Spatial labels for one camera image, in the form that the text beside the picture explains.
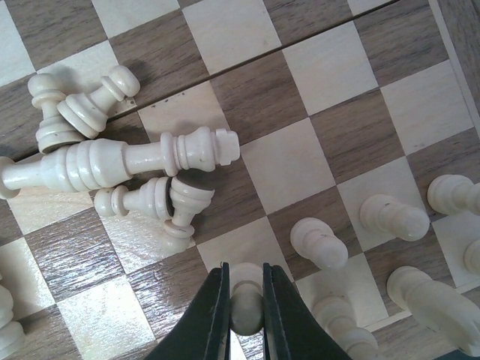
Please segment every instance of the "chess piece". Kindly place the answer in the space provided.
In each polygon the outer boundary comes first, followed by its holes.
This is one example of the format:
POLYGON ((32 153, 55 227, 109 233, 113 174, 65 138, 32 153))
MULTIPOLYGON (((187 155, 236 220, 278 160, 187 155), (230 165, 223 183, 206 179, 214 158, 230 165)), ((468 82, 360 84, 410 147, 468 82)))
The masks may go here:
POLYGON ((238 335, 254 335, 263 327, 263 270, 243 262, 230 269, 230 324, 238 335))
POLYGON ((128 145, 96 139, 64 146, 32 163, 14 163, 0 157, 0 198, 11 199, 21 188, 46 186, 76 192, 113 188, 134 174, 165 170, 175 176, 190 168, 213 171, 240 158, 239 138, 233 131, 210 132, 200 127, 185 136, 162 133, 160 142, 128 145))
POLYGON ((135 191, 128 191, 124 185, 100 189, 95 194, 95 209, 101 216, 125 216, 130 210, 137 210, 149 218, 165 221, 173 216, 168 194, 171 181, 167 177, 151 178, 135 191))
POLYGON ((313 306, 313 317, 352 360, 382 360, 371 332, 359 328, 352 305, 339 296, 330 296, 313 306))
POLYGON ((450 286, 412 266, 387 281, 390 299, 430 330, 444 335, 469 356, 480 356, 480 309, 450 286))
POLYGON ((425 211, 398 202, 392 196, 373 195, 360 208, 360 222, 373 233, 392 234, 414 242, 423 238, 430 228, 425 211))
POLYGON ((428 187, 428 202, 433 210, 445 215, 464 211, 480 215, 480 183, 462 175, 441 175, 428 187))
POLYGON ((320 269, 339 269, 347 264, 348 250, 329 225, 313 217, 297 222, 290 232, 295 251, 320 269))
POLYGON ((108 76, 100 78, 102 86, 90 94, 70 94, 58 104, 58 111, 80 133, 94 139, 107 126, 108 112, 125 96, 140 91, 140 83, 128 68, 115 66, 108 76))
POLYGON ((463 262, 469 272, 480 276, 480 239, 468 245, 463 255, 463 262))
POLYGON ((65 94, 54 75, 39 73, 32 76, 28 81, 28 92, 33 96, 31 104, 43 112, 43 121, 35 134, 38 150, 42 154, 85 139, 57 110, 57 105, 65 99, 65 94))
POLYGON ((172 179, 170 199, 174 208, 173 217, 163 223, 163 241, 176 253, 187 250, 195 229, 191 222, 196 214, 208 208, 212 202, 214 190, 205 190, 187 179, 172 179))
POLYGON ((0 359, 20 349, 25 342, 22 326, 12 321, 14 300, 10 291, 0 286, 0 359))

